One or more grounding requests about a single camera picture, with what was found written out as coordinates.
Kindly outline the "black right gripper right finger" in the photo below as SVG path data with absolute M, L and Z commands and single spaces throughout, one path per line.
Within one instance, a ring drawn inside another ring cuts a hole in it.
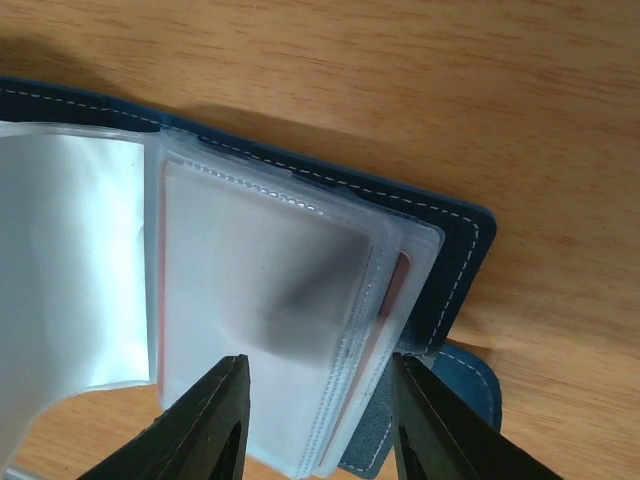
M 417 358 L 392 361 L 400 479 L 528 479 L 530 457 L 482 420 Z

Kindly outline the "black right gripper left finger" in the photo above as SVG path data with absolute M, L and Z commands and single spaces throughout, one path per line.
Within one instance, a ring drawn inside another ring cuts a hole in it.
M 248 357 L 224 357 L 148 428 L 82 477 L 241 479 L 249 412 Z

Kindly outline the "blue leather card holder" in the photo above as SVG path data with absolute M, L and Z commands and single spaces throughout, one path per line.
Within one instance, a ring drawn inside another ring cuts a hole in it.
M 1 80 L 1 462 L 54 404 L 250 367 L 248 452 L 374 478 L 391 357 L 493 427 L 499 382 L 445 339 L 497 231 L 481 206 L 86 91 Z

